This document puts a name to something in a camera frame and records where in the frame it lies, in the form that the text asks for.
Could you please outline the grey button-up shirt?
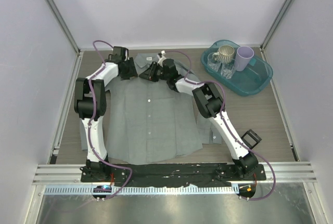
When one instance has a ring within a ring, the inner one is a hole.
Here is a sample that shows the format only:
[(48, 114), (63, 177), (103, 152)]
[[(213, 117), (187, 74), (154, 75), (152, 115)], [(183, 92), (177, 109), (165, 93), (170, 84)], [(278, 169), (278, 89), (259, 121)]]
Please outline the grey button-up shirt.
[(150, 164), (189, 155), (204, 144), (220, 143), (215, 127), (201, 114), (194, 113), (193, 97), (168, 88), (165, 81), (149, 82), (142, 78), (105, 82), (111, 93), (110, 122), (107, 137), (101, 121), (94, 121), (91, 137), (83, 135), (87, 158), (99, 162), (107, 157), (134, 165)]

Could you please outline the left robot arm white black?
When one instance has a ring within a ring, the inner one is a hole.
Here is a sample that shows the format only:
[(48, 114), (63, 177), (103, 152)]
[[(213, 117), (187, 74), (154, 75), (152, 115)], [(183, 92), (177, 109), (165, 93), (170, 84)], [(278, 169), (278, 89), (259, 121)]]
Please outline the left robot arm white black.
[(78, 114), (87, 141), (87, 158), (81, 167), (82, 182), (104, 182), (111, 177), (111, 166), (105, 148), (103, 118), (107, 109), (106, 85), (119, 77), (136, 77), (134, 60), (125, 47), (115, 46), (93, 74), (75, 81), (74, 111)]

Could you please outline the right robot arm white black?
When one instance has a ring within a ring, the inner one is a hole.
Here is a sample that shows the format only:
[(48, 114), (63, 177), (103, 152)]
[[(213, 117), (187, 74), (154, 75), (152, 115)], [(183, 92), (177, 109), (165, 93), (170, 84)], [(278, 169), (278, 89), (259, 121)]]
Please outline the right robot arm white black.
[(213, 124), (225, 141), (235, 164), (236, 176), (246, 180), (254, 174), (258, 159), (231, 124), (225, 110), (224, 97), (216, 83), (187, 79), (178, 72), (173, 59), (165, 59), (162, 63), (152, 62), (139, 77), (151, 82), (164, 80), (170, 90), (193, 96), (201, 116)]

